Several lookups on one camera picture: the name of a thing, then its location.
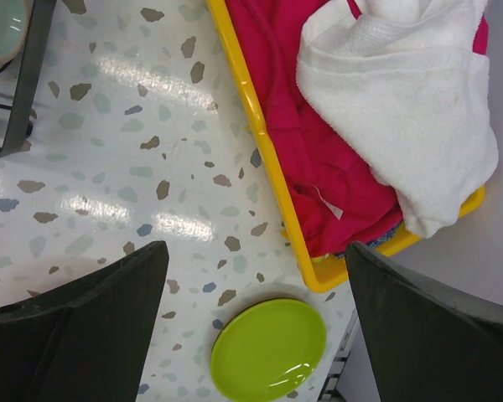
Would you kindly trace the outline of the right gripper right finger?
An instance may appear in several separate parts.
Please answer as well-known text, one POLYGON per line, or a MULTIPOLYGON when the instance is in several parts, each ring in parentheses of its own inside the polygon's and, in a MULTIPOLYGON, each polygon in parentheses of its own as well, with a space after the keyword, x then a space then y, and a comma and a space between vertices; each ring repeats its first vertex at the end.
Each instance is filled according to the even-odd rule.
POLYGON ((346 266, 381 400, 503 401, 502 305, 363 243, 346 266))

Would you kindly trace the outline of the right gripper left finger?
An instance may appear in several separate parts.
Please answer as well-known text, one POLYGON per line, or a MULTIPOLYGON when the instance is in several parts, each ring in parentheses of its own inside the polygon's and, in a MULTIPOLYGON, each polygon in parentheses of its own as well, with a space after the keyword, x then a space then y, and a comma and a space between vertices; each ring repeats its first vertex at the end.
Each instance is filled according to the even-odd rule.
POLYGON ((0 401, 134 401, 168 266, 154 241, 0 307, 0 401))

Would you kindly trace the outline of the black wire dish rack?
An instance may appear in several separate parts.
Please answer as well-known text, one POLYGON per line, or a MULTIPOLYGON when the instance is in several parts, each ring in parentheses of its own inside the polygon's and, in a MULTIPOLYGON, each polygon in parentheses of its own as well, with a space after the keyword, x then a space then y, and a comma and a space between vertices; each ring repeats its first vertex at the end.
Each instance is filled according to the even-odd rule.
POLYGON ((31 12, 23 46, 11 61, 0 64, 0 157, 20 152, 34 129, 34 97, 56 2, 29 3, 31 12))

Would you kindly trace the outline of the celadon green bowl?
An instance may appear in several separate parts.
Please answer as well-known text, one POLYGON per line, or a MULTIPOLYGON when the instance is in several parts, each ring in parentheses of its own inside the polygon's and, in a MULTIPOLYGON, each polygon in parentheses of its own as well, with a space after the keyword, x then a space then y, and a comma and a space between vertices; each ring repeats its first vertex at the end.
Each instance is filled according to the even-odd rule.
POLYGON ((0 0, 0 64, 11 61, 26 39, 31 6, 24 0, 0 0))

